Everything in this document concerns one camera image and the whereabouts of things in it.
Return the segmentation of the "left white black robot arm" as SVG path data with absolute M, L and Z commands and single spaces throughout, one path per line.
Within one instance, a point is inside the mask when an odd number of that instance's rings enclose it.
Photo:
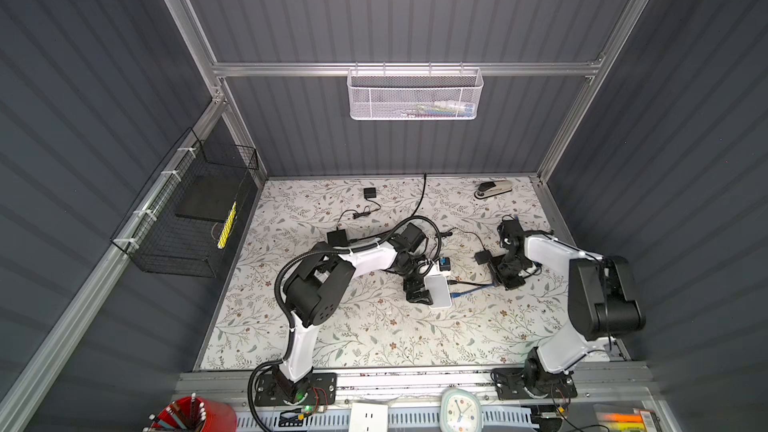
M 435 305 L 427 285 L 437 276 L 442 237 L 437 224 L 412 215 L 387 232 L 342 243 L 319 242 L 291 259 L 278 272 L 274 297 L 288 321 L 286 351 L 280 359 L 257 366 L 250 379 L 268 372 L 291 403 L 301 402 L 311 387 L 313 351 L 319 332 L 337 310 L 353 279 L 383 271 L 402 279 L 405 300 Z

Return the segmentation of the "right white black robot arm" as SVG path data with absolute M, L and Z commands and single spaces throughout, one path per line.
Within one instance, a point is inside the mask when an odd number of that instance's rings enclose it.
M 498 284 L 508 290 L 520 288 L 541 267 L 568 279 L 568 322 L 533 347 L 521 367 L 491 371 L 497 397 L 575 398 L 575 366 L 604 349 L 612 338 L 645 326 L 629 262 L 621 256 L 587 252 L 545 231 L 525 230 L 516 218 L 504 218 L 497 232 L 506 250 L 504 256 L 491 260 Z

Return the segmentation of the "white network switch box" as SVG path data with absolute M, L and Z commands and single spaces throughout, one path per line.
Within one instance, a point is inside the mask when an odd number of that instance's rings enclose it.
M 427 275 L 424 284 L 429 292 L 432 303 L 429 308 L 433 311 L 449 309 L 453 305 L 448 279 L 445 275 Z

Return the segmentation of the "black network switch box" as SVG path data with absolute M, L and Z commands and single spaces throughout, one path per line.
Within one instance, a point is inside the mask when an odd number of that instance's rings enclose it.
M 348 247 L 350 241 L 345 229 L 336 229 L 326 234 L 326 242 L 331 247 Z

